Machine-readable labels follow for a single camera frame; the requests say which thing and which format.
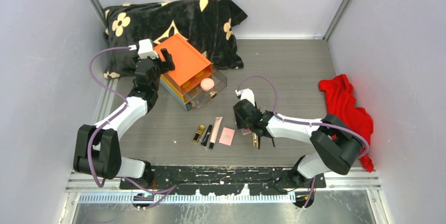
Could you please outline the pink eyeshadow palette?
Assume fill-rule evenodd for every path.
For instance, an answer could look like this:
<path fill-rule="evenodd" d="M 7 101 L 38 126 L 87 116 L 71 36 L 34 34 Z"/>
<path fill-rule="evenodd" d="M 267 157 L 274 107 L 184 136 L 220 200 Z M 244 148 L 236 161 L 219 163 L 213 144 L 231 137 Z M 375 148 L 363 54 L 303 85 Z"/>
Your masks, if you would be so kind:
<path fill-rule="evenodd" d="M 241 132 L 242 132 L 243 135 L 248 135 L 248 134 L 251 133 L 251 130 L 248 129 L 248 128 L 243 128 L 243 129 L 241 130 Z"/>

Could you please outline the pink square card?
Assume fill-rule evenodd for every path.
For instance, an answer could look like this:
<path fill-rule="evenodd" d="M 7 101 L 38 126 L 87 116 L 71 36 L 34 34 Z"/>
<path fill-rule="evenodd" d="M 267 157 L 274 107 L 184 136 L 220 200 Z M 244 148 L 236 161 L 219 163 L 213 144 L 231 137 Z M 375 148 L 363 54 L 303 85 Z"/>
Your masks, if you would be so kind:
<path fill-rule="evenodd" d="M 224 127 L 221 131 L 219 143 L 226 146 L 231 146 L 235 132 L 236 131 L 234 129 Z"/>

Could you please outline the orange drawer organizer box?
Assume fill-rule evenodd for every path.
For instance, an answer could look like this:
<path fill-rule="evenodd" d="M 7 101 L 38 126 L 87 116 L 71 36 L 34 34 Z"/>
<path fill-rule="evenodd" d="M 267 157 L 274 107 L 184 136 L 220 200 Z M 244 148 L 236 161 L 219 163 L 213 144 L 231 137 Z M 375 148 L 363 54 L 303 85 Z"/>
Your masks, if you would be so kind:
<path fill-rule="evenodd" d="M 192 99 L 202 90 L 202 80 L 212 75 L 212 63 L 179 34 L 154 47 L 164 60 L 162 49 L 170 53 L 175 69 L 162 74 L 160 83 L 182 108 L 190 111 L 195 108 Z"/>

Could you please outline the pink cream tube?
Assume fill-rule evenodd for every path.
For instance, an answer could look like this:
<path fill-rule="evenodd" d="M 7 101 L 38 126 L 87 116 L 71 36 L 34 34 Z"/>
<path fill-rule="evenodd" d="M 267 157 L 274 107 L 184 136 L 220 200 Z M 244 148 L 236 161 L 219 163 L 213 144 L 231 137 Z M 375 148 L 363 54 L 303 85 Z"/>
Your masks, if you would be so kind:
<path fill-rule="evenodd" d="M 215 145 L 222 119 L 223 119 L 223 117 L 216 117 L 216 119 L 215 119 L 212 131 L 211 131 L 211 135 L 210 135 L 209 149 L 213 149 L 213 147 Z"/>

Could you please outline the clear top drawer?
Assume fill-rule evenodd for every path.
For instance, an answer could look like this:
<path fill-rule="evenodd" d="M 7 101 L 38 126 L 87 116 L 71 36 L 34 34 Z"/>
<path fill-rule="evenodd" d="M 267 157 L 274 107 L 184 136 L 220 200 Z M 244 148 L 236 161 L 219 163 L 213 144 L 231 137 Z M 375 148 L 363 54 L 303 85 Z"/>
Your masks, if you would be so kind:
<path fill-rule="evenodd" d="M 204 69 L 197 76 L 181 85 L 181 92 L 186 103 L 192 108 L 200 108 L 227 87 L 227 77 L 214 66 L 211 70 Z"/>

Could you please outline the gold lipstick case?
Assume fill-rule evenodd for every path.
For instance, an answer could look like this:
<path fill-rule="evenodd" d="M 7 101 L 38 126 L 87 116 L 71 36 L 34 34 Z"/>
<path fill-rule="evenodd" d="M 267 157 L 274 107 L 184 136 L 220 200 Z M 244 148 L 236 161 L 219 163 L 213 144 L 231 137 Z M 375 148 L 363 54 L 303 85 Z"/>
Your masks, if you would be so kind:
<path fill-rule="evenodd" d="M 201 138 L 201 136 L 203 135 L 205 129 L 206 129 L 206 127 L 205 127 L 204 125 L 200 125 L 200 126 L 197 128 L 197 130 L 196 130 L 196 132 L 195 132 L 195 134 L 194 134 L 194 136 L 193 136 L 193 138 L 192 138 L 192 141 L 193 141 L 193 142 L 198 142 L 199 139 Z"/>

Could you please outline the black mascara tube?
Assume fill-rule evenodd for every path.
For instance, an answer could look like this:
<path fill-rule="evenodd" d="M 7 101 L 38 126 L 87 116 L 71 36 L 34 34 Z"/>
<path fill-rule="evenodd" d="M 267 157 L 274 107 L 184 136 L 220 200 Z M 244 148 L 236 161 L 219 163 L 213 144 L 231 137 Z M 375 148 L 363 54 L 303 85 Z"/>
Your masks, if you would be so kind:
<path fill-rule="evenodd" d="M 206 132 L 204 134 L 204 137 L 203 137 L 203 139 L 201 141 L 201 145 L 203 145 L 205 147 L 207 146 L 208 140 L 209 140 L 210 135 L 212 133 L 212 128 L 213 128 L 213 125 L 209 125 L 208 126 L 208 128 L 207 128 L 207 130 L 206 130 Z"/>

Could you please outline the round pink blush compact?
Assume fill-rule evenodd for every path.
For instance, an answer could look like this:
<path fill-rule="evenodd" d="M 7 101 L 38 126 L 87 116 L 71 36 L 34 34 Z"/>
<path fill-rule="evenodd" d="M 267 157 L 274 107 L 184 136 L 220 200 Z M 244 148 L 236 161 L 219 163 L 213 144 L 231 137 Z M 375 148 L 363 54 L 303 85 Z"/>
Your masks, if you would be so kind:
<path fill-rule="evenodd" d="M 200 88 L 203 91 L 210 91 L 214 88 L 215 86 L 215 82 L 212 78 L 204 78 L 201 82 L 200 82 Z"/>

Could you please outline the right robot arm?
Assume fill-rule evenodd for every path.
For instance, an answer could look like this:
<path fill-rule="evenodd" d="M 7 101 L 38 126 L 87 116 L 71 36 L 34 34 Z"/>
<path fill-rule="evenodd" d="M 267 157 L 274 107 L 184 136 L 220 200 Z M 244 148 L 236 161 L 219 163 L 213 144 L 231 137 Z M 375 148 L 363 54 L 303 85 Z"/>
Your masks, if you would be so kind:
<path fill-rule="evenodd" d="M 315 152 L 300 157 L 288 174 L 296 187 L 306 187 L 328 171 L 347 175 L 353 163 L 369 149 L 360 134 L 332 114 L 322 119 L 287 117 L 273 111 L 261 112 L 247 99 L 237 102 L 233 109 L 237 127 L 249 129 L 258 138 L 288 138 L 313 146 Z"/>

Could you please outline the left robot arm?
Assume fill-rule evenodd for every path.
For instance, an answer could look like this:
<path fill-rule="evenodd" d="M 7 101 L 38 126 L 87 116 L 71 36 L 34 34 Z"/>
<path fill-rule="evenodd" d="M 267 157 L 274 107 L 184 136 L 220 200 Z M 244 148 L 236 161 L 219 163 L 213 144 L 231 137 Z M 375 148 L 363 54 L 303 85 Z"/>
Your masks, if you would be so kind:
<path fill-rule="evenodd" d="M 166 48 L 144 55 L 138 52 L 133 88 L 122 105 L 94 125 L 82 125 L 77 132 L 73 169 L 94 178 L 132 178 L 141 189 L 154 178 L 147 161 L 121 155 L 119 140 L 140 118 L 148 114 L 158 99 L 160 77 L 175 69 Z"/>

